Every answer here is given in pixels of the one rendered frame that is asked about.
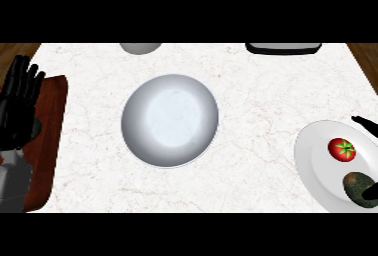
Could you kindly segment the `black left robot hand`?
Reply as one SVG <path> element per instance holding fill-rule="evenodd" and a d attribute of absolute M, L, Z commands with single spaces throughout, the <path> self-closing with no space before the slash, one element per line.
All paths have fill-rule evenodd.
<path fill-rule="evenodd" d="M 16 55 L 0 91 L 0 151 L 21 149 L 42 132 L 36 104 L 45 76 L 30 57 Z"/>

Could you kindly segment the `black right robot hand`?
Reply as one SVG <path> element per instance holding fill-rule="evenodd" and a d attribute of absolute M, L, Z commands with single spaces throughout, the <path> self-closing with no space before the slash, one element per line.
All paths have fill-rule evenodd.
<path fill-rule="evenodd" d="M 352 120 L 362 125 L 362 127 L 378 139 L 378 124 L 361 116 L 353 116 Z M 378 199 L 378 182 L 363 191 L 362 197 L 365 200 Z"/>

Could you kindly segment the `red tomato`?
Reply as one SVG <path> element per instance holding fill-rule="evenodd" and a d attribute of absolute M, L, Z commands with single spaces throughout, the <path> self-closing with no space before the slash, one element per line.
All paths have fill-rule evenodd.
<path fill-rule="evenodd" d="M 340 162 L 350 162 L 356 157 L 356 149 L 349 140 L 334 138 L 328 143 L 328 152 Z"/>

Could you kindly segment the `white plate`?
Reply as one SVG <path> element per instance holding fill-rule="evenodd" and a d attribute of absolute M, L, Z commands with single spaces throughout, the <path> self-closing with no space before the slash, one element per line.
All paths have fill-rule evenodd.
<path fill-rule="evenodd" d="M 335 138 L 346 139 L 356 148 L 350 162 L 338 161 L 329 154 L 328 144 Z M 363 208 L 350 200 L 343 186 L 350 172 L 378 181 L 378 145 L 359 130 L 335 121 L 313 122 L 298 134 L 294 158 L 304 186 L 329 212 L 378 212 L 378 206 Z"/>

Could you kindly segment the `grey oval bowl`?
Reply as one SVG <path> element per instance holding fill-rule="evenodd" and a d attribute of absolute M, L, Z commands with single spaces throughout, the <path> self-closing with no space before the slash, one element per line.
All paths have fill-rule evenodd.
<path fill-rule="evenodd" d="M 155 77 L 133 92 L 121 132 L 129 150 L 146 164 L 173 168 L 192 162 L 213 142 L 217 126 L 214 96 L 189 76 Z"/>

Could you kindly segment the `brown wooden cutting board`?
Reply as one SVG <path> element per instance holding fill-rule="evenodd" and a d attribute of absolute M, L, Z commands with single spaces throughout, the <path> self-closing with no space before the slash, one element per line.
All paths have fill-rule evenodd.
<path fill-rule="evenodd" d="M 67 95 L 67 77 L 61 75 L 46 78 L 36 105 L 42 133 L 24 147 L 27 162 L 33 165 L 30 192 L 24 200 L 25 212 L 39 210 L 45 206 L 52 193 Z"/>

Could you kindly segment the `dark green avocado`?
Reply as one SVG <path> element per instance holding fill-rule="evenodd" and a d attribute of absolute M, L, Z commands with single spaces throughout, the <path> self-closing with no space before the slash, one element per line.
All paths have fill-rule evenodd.
<path fill-rule="evenodd" d="M 365 190 L 375 184 L 374 179 L 361 172 L 350 172 L 343 178 L 343 186 L 349 199 L 363 208 L 375 208 L 378 199 L 366 200 Z"/>

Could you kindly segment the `black and grey appliance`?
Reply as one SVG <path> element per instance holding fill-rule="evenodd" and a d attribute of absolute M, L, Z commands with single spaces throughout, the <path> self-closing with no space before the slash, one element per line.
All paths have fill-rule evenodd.
<path fill-rule="evenodd" d="M 306 55 L 315 54 L 321 43 L 247 43 L 245 48 L 254 54 L 263 55 Z"/>

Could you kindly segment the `small grey round object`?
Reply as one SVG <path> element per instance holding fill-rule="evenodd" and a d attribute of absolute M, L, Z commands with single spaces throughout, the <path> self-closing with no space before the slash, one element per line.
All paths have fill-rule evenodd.
<path fill-rule="evenodd" d="M 160 46 L 160 43 L 121 43 L 123 50 L 135 55 L 149 54 Z"/>

